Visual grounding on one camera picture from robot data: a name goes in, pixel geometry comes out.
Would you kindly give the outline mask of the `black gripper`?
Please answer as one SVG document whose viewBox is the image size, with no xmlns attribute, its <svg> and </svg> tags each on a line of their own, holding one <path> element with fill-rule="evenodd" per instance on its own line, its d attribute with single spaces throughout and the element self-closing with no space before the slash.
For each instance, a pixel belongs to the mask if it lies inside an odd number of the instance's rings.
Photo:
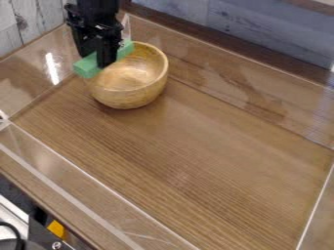
<svg viewBox="0 0 334 250">
<path fill-rule="evenodd" d="M 75 3 L 65 5 L 67 24 L 73 28 L 79 54 L 86 57 L 97 51 L 101 68 L 118 59 L 123 31 L 123 25 L 117 18 L 119 8 L 121 0 L 77 0 Z M 95 32 L 107 33 L 95 37 Z"/>
</svg>

